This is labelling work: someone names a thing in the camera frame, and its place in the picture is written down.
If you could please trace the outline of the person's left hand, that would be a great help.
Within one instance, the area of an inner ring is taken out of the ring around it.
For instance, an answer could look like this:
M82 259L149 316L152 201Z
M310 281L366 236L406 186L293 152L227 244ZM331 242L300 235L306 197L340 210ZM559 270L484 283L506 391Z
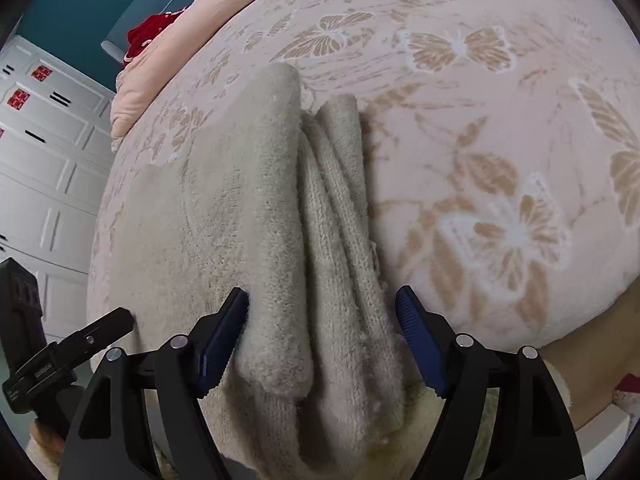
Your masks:
M54 430L40 422L36 418L29 428L30 435L43 448L52 455L62 455L64 452L65 441Z

